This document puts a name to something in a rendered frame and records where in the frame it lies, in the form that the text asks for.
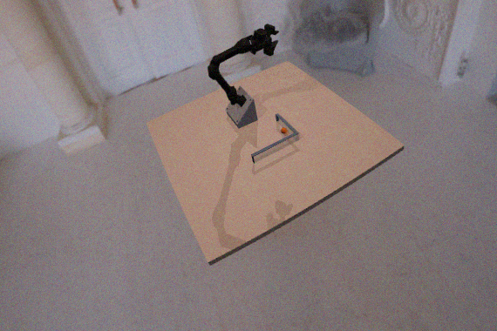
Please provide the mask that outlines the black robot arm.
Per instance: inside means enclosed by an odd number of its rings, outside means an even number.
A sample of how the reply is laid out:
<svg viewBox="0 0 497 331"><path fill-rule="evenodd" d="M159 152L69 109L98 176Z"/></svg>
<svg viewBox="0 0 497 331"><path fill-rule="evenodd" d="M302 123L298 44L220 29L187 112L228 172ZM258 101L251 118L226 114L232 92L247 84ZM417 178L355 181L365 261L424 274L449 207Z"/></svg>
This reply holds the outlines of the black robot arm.
<svg viewBox="0 0 497 331"><path fill-rule="evenodd" d="M225 78L220 74L219 65L220 63L230 59L238 53L242 54L245 52L251 52L255 55L258 51L263 49L263 42L266 35L266 30L257 29L254 31L254 36L251 35L249 37L240 39L236 45L217 56L213 56L212 60L210 61L210 64L208 66L208 75L210 78L216 80L220 84L221 88L226 92L227 98L228 100L230 100L232 105L237 103L240 105L240 107L242 107L247 99L243 95L237 95L236 88L234 86L228 85Z"/></svg>

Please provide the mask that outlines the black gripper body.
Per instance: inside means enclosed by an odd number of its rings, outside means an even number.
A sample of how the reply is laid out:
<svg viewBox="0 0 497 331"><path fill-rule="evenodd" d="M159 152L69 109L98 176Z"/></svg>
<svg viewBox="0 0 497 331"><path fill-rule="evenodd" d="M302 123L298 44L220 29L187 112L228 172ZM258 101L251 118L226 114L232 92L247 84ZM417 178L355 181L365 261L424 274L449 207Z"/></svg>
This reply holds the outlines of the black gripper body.
<svg viewBox="0 0 497 331"><path fill-rule="evenodd" d="M272 44L272 38L270 37L271 34L275 33L275 27L272 26L271 24L265 24L264 29L267 31L267 35L264 39L264 47L263 47L263 53L272 56L274 54L273 51L273 46Z"/></svg>

